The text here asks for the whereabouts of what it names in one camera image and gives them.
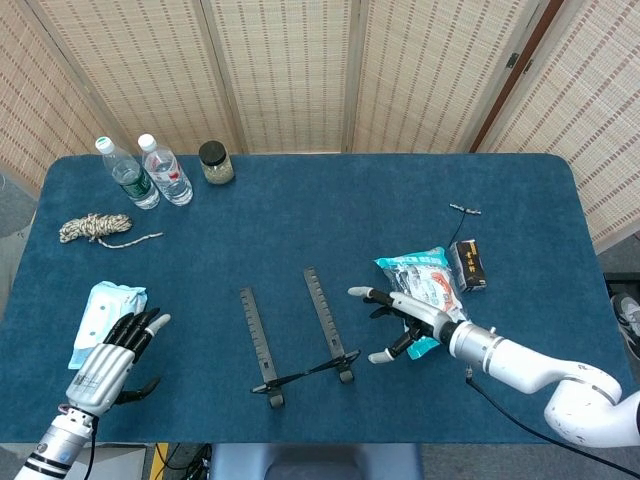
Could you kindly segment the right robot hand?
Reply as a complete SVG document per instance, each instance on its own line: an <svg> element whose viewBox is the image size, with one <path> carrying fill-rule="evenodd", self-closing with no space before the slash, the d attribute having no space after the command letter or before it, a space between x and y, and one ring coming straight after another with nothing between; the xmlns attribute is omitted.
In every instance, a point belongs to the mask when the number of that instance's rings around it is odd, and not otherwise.
<svg viewBox="0 0 640 480"><path fill-rule="evenodd" d="M372 318L395 315L406 325L406 331L391 346L368 355L372 364L394 361L422 337L439 340L442 328L452 322L451 317L444 311L402 292L385 293L373 287L357 286L350 287L347 293L362 298L365 303L379 304L380 308L371 314Z"/></svg>

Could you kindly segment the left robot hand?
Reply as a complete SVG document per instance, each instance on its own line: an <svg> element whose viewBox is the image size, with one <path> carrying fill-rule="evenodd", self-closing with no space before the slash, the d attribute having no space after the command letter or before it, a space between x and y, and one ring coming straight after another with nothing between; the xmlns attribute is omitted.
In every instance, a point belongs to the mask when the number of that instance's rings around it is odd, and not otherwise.
<svg viewBox="0 0 640 480"><path fill-rule="evenodd" d="M157 308L127 313L118 319L68 386L68 407L100 417L115 405L140 401L151 394L161 381L159 376L136 390L126 390L124 384L132 367L170 320L170 314L161 314Z"/></svg>

